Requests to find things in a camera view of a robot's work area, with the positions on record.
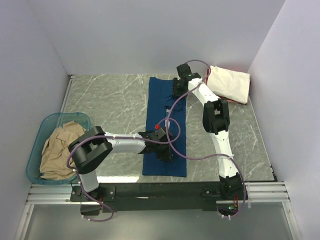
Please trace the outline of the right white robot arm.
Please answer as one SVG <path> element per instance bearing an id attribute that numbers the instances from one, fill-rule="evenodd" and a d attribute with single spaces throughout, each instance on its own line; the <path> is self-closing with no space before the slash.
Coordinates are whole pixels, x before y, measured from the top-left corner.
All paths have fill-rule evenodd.
<path id="1" fill-rule="evenodd" d="M 202 104 L 202 125 L 212 139 L 218 159 L 219 195 L 225 200 L 246 198 L 243 175 L 233 159 L 229 141 L 230 114 L 228 101 L 215 95 L 198 73 L 187 63 L 176 67 L 179 78 L 173 79 L 172 95 L 178 100 L 192 93 Z"/>

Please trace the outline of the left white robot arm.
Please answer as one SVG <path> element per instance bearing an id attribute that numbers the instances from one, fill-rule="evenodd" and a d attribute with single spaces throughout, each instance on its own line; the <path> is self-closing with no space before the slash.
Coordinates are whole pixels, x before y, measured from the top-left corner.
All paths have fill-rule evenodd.
<path id="1" fill-rule="evenodd" d="M 174 136 L 165 127 L 129 134 L 112 134 L 95 126 L 68 145 L 72 160 L 79 174 L 84 191 L 96 200 L 103 198 L 104 191 L 98 183 L 96 168 L 109 154 L 154 153 L 158 160 L 172 162 L 173 155 L 168 140 Z"/>

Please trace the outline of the blue t shirt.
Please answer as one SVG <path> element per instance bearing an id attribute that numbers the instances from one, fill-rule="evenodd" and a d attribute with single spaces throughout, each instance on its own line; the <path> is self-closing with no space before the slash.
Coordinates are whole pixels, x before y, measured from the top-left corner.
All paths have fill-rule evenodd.
<path id="1" fill-rule="evenodd" d="M 165 119 L 170 111 L 170 108 L 177 100 L 172 96 L 173 81 L 162 80 L 156 77 L 149 78 L 148 85 L 148 103 L 146 114 L 147 131 L 155 129 L 156 124 Z M 174 148 L 186 155 L 186 99 L 180 100 L 174 107 L 171 118 L 175 119 L 180 126 L 180 136 L 173 142 Z M 164 162 L 157 159 L 155 153 L 148 153 L 143 156 L 142 174 L 144 176 L 171 176 L 171 177 L 186 177 L 187 176 L 187 161 L 172 151 L 172 162 Z"/>

